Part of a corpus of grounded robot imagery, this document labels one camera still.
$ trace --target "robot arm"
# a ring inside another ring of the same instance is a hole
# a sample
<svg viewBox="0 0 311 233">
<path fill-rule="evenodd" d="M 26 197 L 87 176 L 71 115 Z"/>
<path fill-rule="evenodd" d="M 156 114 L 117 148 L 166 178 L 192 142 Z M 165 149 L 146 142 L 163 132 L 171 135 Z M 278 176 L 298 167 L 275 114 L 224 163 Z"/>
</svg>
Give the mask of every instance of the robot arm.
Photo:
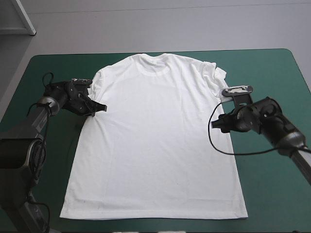
<svg viewBox="0 0 311 233">
<path fill-rule="evenodd" d="M 46 157 L 45 138 L 40 132 L 49 117 L 61 109 L 81 116 L 106 111 L 106 105 L 87 96 L 91 83 L 73 79 L 46 85 L 37 108 L 24 121 L 0 133 L 0 205 L 18 232 L 56 232 L 50 229 L 30 191 L 38 184 Z"/>
<path fill-rule="evenodd" d="M 263 134 L 281 155 L 289 156 L 311 184 L 311 155 L 305 136 L 283 115 L 279 104 L 269 97 L 253 103 L 251 86 L 236 86 L 221 91 L 222 101 L 234 101 L 235 109 L 219 115 L 213 128 L 223 133 L 254 130 Z"/>
</svg>

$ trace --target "t-shirt sleeve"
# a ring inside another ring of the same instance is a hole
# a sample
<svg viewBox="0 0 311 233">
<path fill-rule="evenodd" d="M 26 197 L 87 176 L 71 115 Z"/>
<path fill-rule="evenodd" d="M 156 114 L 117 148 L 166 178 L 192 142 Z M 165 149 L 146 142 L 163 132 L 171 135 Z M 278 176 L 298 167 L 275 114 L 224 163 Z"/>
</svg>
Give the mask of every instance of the t-shirt sleeve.
<svg viewBox="0 0 311 233">
<path fill-rule="evenodd" d="M 203 78 L 206 80 L 213 95 L 220 98 L 220 90 L 228 87 L 225 82 L 226 72 L 216 67 L 216 63 L 203 62 L 203 64 Z"/>
<path fill-rule="evenodd" d="M 103 81 L 104 81 L 103 71 L 99 70 L 95 74 L 93 82 L 90 85 L 90 88 L 88 89 L 88 97 L 90 97 L 91 100 L 98 102 L 98 98 L 100 96 L 100 93 L 102 92 Z"/>
</svg>

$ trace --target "floor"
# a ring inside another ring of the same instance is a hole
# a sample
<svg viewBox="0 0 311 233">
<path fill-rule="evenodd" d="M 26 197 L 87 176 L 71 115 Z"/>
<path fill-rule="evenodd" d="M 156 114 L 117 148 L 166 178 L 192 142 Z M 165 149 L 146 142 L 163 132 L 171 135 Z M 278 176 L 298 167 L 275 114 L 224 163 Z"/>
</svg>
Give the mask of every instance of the floor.
<svg viewBox="0 0 311 233">
<path fill-rule="evenodd" d="M 0 119 L 38 54 L 286 48 L 311 87 L 311 0 L 21 2 L 37 34 L 0 36 Z"/>
</svg>

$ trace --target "t-shirt hem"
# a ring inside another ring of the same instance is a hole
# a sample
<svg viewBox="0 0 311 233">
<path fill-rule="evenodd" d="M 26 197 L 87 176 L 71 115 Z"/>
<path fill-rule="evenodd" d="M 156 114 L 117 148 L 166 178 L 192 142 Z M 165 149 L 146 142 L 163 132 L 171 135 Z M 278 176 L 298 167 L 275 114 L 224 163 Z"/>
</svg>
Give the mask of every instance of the t-shirt hem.
<svg viewBox="0 0 311 233">
<path fill-rule="evenodd" d="M 246 211 L 240 212 L 204 212 L 181 213 L 178 211 L 62 211 L 61 218 L 108 220 L 126 218 L 185 218 L 185 219 L 234 219 L 247 218 Z"/>
</svg>

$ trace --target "table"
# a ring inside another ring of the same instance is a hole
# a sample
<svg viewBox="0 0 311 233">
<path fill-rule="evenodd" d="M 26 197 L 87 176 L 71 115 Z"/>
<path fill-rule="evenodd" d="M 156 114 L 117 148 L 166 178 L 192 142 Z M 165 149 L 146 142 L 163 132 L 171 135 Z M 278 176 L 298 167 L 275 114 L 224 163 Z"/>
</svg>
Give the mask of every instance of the table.
<svg viewBox="0 0 311 233">
<path fill-rule="evenodd" d="M 227 72 L 229 86 L 248 84 L 252 98 L 276 99 L 284 115 L 311 141 L 311 95 L 292 53 L 286 49 L 173 52 L 202 61 L 216 62 Z M 156 56 L 161 53 L 148 53 Z M 96 71 L 133 53 L 37 55 L 25 70 L 0 124 L 5 131 L 26 117 L 28 107 L 43 94 L 42 75 L 55 74 L 54 81 L 92 79 Z M 225 112 L 233 108 L 224 104 Z M 50 120 L 47 160 L 39 185 L 33 189 L 37 201 L 51 209 L 51 227 L 67 232 L 291 232 L 311 231 L 311 187 L 294 163 L 277 152 L 236 156 L 249 218 L 196 220 L 142 218 L 122 220 L 71 220 L 59 218 L 79 134 L 85 117 L 62 110 Z M 254 132 L 231 133 L 235 152 L 265 150 L 271 146 Z M 0 231 L 14 231 L 0 210 Z"/>
</svg>

